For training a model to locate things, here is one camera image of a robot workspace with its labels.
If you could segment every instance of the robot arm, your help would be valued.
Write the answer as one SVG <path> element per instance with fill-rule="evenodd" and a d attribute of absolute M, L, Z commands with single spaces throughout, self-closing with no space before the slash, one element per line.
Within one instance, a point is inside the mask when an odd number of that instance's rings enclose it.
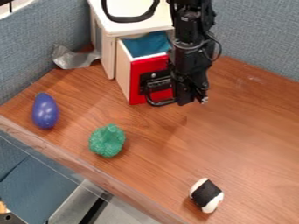
<path fill-rule="evenodd" d="M 134 23 L 150 18 L 159 2 L 154 0 L 149 9 L 138 17 L 114 17 L 108 12 L 107 0 L 101 0 L 101 5 L 110 20 L 116 23 Z M 168 65 L 174 98 L 154 102 L 147 95 L 147 101 L 152 106 L 163 106 L 172 102 L 182 106 L 195 99 L 201 103 L 207 102 L 206 91 L 209 82 L 206 71 L 221 54 L 221 44 L 210 32 L 215 25 L 216 17 L 212 2 L 211 0 L 167 0 L 167 2 L 170 4 L 170 14 L 175 28 L 175 39 L 169 51 Z M 216 44 L 219 45 L 219 54 L 213 59 Z"/>

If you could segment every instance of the blue fabric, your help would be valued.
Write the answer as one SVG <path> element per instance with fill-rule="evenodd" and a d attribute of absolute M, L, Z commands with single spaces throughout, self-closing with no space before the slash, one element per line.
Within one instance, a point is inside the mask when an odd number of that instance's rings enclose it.
<path fill-rule="evenodd" d="M 78 176 L 1 130 L 0 147 L 0 197 L 28 223 L 44 223 L 77 187 Z"/>
<path fill-rule="evenodd" d="M 27 157 L 28 154 L 5 141 L 0 130 L 0 182 Z"/>
<path fill-rule="evenodd" d="M 166 53 L 170 49 L 165 31 L 149 33 L 140 38 L 128 38 L 123 40 L 133 58 Z"/>
<path fill-rule="evenodd" d="M 45 223 L 77 186 L 33 157 L 0 185 L 7 207 L 30 224 Z"/>

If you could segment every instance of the black and white toy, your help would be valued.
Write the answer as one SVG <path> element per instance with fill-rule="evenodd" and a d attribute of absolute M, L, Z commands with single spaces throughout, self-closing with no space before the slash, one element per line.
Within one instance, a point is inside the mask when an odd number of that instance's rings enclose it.
<path fill-rule="evenodd" d="M 203 213 L 210 214 L 223 200 L 224 193 L 210 179 L 202 178 L 192 186 L 190 198 L 201 207 Z"/>

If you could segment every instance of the blue egg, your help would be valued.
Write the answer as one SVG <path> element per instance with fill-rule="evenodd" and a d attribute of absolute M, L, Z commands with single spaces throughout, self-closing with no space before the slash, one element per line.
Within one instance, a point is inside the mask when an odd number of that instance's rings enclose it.
<path fill-rule="evenodd" d="M 50 129 L 59 118 L 59 109 L 55 100 L 46 93 L 39 93 L 35 97 L 32 108 L 32 120 L 41 129 Z"/>

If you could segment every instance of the gray cloth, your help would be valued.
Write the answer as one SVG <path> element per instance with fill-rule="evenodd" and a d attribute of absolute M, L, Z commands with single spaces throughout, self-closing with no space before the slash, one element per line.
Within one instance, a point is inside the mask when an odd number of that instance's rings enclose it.
<path fill-rule="evenodd" d="M 62 69 L 89 67 L 94 60 L 100 57 L 100 53 L 96 49 L 91 52 L 71 52 L 62 45 L 54 45 L 52 54 L 54 63 Z"/>

